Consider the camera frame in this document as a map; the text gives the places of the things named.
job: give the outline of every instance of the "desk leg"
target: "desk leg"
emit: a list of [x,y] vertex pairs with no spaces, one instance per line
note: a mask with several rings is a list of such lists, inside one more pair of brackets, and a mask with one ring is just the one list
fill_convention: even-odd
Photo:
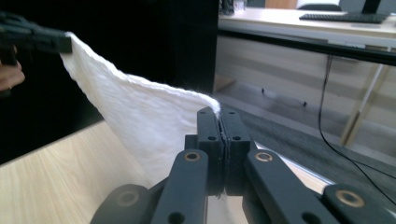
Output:
[[361,100],[359,107],[352,113],[351,117],[346,124],[343,134],[341,135],[341,145],[350,146],[356,136],[356,133],[361,126],[361,121],[365,118],[370,104],[373,101],[373,92],[377,92],[382,84],[385,74],[389,70],[389,67],[384,64],[380,64],[376,70],[374,76],[367,82],[364,89],[367,91],[364,93],[363,99]]

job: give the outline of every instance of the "cable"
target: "cable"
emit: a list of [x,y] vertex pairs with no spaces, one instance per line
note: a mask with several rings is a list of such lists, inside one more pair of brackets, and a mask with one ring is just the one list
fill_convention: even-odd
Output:
[[337,153],[339,156],[347,159],[348,161],[352,162],[360,171],[362,174],[364,174],[366,176],[366,178],[371,182],[371,184],[379,191],[381,192],[391,203],[393,203],[396,206],[396,202],[394,202],[371,178],[370,176],[368,176],[360,167],[359,165],[353,161],[352,159],[350,159],[347,155],[345,155],[344,153],[338,151],[337,149],[335,149],[334,147],[332,147],[332,145],[326,140],[326,138],[323,135],[323,132],[321,130],[321,113],[322,113],[322,108],[323,108],[323,101],[324,101],[324,92],[326,91],[326,85],[327,85],[327,81],[329,79],[329,74],[330,74],[330,68],[332,66],[332,55],[328,55],[327,57],[327,64],[326,64],[326,76],[324,78],[323,81],[323,87],[322,87],[322,93],[321,93],[321,97],[320,97],[320,105],[319,105],[319,112],[318,112],[318,129],[320,132],[320,135],[323,139],[323,141],[326,143],[326,145],[332,149],[332,151],[334,151],[335,153]]

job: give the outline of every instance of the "keyboard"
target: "keyboard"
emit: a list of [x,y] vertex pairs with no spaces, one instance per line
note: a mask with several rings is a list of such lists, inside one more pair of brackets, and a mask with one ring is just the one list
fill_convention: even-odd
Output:
[[347,13],[343,15],[329,15],[329,14],[304,14],[300,17],[302,21],[346,21],[346,22],[361,22],[361,23],[375,23],[380,24],[388,15],[386,14],[361,14],[361,13]]

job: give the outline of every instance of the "desk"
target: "desk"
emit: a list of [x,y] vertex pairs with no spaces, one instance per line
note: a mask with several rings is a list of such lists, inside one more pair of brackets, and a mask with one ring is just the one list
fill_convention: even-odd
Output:
[[[311,189],[326,186],[288,165]],[[0,166],[0,223],[89,223],[108,193],[132,180],[143,181],[143,170],[101,121]]]
[[[300,21],[299,17],[307,12],[247,8],[230,17],[221,16],[219,29],[257,36],[298,37],[332,45],[390,51],[387,53],[395,55],[394,15],[389,16],[382,24]],[[216,73],[220,77],[246,81],[312,105],[319,105],[326,61],[327,55],[317,51],[219,36]],[[396,129],[394,106],[391,103],[396,99],[396,92],[391,89],[396,84],[395,74],[395,67],[376,63],[342,57],[333,61],[324,107],[349,116],[340,136],[343,145],[353,144],[364,119]]]

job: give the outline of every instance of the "white towel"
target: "white towel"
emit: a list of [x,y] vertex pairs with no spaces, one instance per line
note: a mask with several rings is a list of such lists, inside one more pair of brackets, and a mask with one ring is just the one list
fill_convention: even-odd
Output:
[[[196,134],[196,113],[219,103],[204,94],[186,91],[124,74],[96,54],[74,34],[73,54],[61,54],[64,67],[124,146],[140,162],[152,187],[169,175],[186,134]],[[240,223],[228,211],[227,197],[210,197],[208,223]]]

